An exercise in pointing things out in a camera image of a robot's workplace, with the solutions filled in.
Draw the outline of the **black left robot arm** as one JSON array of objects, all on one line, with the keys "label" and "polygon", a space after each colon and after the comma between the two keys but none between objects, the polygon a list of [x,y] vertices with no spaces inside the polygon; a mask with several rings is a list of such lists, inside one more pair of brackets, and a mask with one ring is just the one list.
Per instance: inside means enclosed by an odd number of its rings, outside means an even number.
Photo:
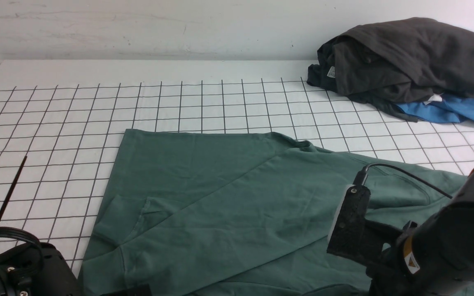
[{"label": "black left robot arm", "polygon": [[53,244],[25,243],[0,254],[0,296],[82,296],[83,288]]}]

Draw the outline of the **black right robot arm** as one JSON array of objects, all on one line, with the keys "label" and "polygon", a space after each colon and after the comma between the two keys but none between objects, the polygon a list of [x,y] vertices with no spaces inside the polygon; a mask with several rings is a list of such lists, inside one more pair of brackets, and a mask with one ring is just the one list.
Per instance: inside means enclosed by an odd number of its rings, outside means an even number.
[{"label": "black right robot arm", "polygon": [[392,253],[397,276],[374,276],[371,296],[452,296],[474,283],[474,169],[451,201]]}]

